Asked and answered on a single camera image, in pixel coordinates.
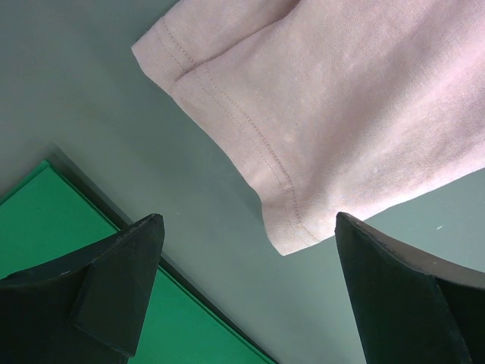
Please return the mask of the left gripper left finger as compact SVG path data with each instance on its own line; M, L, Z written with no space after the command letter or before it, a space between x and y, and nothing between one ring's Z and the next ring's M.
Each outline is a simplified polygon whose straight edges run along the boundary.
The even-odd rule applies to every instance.
M139 344L164 243L149 215L1 280L3 363L126 363Z

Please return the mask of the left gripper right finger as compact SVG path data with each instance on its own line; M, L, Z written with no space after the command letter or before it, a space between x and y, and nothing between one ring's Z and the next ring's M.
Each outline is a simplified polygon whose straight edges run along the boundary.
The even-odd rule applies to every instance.
M340 212L336 245L368 363L482 363L484 274Z

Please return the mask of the pink t shirt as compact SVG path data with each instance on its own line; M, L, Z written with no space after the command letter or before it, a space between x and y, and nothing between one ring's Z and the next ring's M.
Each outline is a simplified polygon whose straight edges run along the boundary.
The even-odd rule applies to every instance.
M484 167L482 1L180 1L132 51L281 255Z

